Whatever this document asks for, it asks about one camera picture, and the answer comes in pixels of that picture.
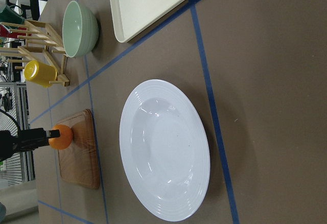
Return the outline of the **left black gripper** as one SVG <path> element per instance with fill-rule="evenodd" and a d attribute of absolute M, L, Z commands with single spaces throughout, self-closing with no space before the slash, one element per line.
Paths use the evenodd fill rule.
<path fill-rule="evenodd" d="M 49 146 L 48 141 L 38 141 L 40 138 L 53 139 L 60 137 L 60 130 L 27 129 L 13 136 L 9 130 L 1 130 L 1 162 L 9 159 L 17 152 L 32 151 Z"/>

